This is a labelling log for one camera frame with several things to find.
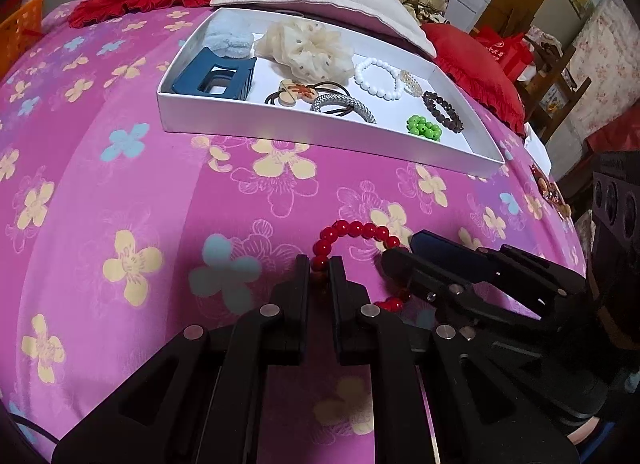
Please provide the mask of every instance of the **light blue scrunchie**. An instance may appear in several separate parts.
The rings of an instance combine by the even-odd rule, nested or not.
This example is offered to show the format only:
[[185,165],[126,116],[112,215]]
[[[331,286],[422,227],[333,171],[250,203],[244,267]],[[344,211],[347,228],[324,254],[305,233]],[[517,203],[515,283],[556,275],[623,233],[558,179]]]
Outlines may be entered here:
[[209,22],[202,44],[222,58],[241,59],[251,53],[254,34],[241,15],[221,12]]

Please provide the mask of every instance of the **red gift bag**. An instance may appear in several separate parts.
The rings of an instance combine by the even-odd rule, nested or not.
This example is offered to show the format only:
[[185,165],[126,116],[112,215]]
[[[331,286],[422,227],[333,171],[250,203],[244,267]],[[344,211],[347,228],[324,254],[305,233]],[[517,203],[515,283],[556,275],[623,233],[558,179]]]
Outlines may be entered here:
[[523,38],[523,33],[502,38],[492,28],[482,27],[476,36],[476,41],[489,50],[509,80],[514,82],[524,72],[527,65],[533,62],[533,54],[529,47],[523,43]]

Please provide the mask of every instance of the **red bead bracelet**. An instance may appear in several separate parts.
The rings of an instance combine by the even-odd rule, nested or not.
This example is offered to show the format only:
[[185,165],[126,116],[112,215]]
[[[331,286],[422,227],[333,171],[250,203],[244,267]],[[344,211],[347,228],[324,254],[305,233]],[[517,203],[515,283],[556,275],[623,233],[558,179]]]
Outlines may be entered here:
[[[332,243],[346,235],[352,238],[363,237],[365,240],[373,238],[376,241],[381,241],[385,249],[392,249],[400,245],[400,238],[391,236],[389,229],[384,225],[376,225],[371,222],[362,224],[359,221],[349,223],[346,220],[336,220],[333,225],[320,231],[320,239],[316,241],[313,247],[315,256],[311,260],[312,271],[324,272],[327,269]],[[404,307],[404,303],[410,297],[409,291],[402,289],[399,297],[391,296],[385,301],[376,301],[376,305],[389,312],[400,312]]]

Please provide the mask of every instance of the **white tray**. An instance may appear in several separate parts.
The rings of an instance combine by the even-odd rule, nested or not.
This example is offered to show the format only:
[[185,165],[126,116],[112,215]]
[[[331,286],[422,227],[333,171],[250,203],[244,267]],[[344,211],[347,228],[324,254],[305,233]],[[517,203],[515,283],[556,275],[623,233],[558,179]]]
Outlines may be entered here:
[[[458,112],[465,127],[462,133],[442,128],[441,142],[424,139],[407,132],[406,121],[412,114],[435,122],[419,97],[404,93],[399,100],[388,101],[370,95],[353,78],[347,84],[350,94],[371,111],[377,124],[365,123],[356,113],[336,117],[310,111],[310,105],[299,100],[295,107],[264,104],[265,98],[276,92],[280,81],[291,77],[287,67],[273,60],[258,58],[254,79],[247,100],[229,100],[172,93],[175,78],[202,49],[207,25],[211,18],[226,11],[241,12],[250,22],[256,39],[263,36],[272,22],[298,18],[260,10],[220,8],[196,29],[164,73],[158,86],[160,119],[165,131],[235,135],[260,139],[286,140],[303,144],[318,144],[460,171],[488,177],[504,164],[489,132],[455,84],[433,63],[379,39],[352,30],[326,24],[342,33],[342,39],[355,50],[354,64],[375,57],[396,68],[408,70],[420,82],[423,90],[437,92]],[[370,84],[391,88],[393,79],[376,66],[365,71]]]

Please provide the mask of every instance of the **white pearl bracelet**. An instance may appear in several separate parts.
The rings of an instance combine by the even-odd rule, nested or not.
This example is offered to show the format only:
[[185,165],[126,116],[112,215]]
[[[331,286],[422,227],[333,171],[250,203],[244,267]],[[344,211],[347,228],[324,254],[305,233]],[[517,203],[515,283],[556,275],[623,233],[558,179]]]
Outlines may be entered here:
[[[380,66],[384,68],[391,76],[396,80],[396,87],[394,90],[383,90],[382,88],[378,88],[369,84],[362,77],[362,72],[369,68],[371,65]],[[384,98],[385,100],[397,100],[402,95],[402,81],[400,80],[400,70],[398,68],[394,68],[386,61],[382,61],[375,58],[367,58],[362,63],[358,63],[355,67],[355,73],[353,78],[356,81],[356,84],[366,90],[371,95],[377,95],[378,97]]]

